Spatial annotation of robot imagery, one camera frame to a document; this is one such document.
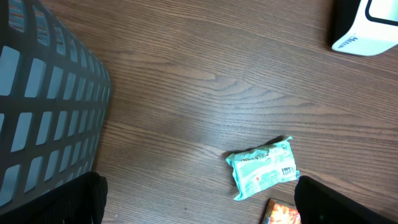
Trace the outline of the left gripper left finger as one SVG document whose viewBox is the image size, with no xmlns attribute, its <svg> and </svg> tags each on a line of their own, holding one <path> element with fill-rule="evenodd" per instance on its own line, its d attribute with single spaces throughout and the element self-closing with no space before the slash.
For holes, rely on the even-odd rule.
<svg viewBox="0 0 398 224">
<path fill-rule="evenodd" d="M 101 224 L 107 194 L 106 178 L 90 171 L 1 215 L 1 224 Z"/>
</svg>

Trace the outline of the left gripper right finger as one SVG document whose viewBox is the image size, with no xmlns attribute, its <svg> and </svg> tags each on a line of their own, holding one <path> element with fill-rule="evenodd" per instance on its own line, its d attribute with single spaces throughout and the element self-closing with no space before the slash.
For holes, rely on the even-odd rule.
<svg viewBox="0 0 398 224">
<path fill-rule="evenodd" d="M 396 224 L 306 175 L 298 180 L 294 200 L 302 224 Z"/>
</svg>

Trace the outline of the orange white small box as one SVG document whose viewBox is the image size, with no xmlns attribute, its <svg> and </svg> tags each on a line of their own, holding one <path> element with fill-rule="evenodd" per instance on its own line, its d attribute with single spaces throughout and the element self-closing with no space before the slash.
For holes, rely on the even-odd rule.
<svg viewBox="0 0 398 224">
<path fill-rule="evenodd" d="M 270 199 L 262 224 L 301 224 L 301 217 L 296 206 Z"/>
</svg>

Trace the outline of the teal snack packet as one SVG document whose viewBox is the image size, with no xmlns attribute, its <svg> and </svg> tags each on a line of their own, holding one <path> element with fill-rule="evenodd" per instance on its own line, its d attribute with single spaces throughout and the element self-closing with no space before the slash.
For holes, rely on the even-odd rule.
<svg viewBox="0 0 398 224">
<path fill-rule="evenodd" d="M 290 145 L 293 137 L 259 146 L 250 151 L 232 153 L 225 161 L 233 168 L 232 176 L 238 194 L 236 201 L 245 200 L 275 184 L 300 177 Z"/>
</svg>

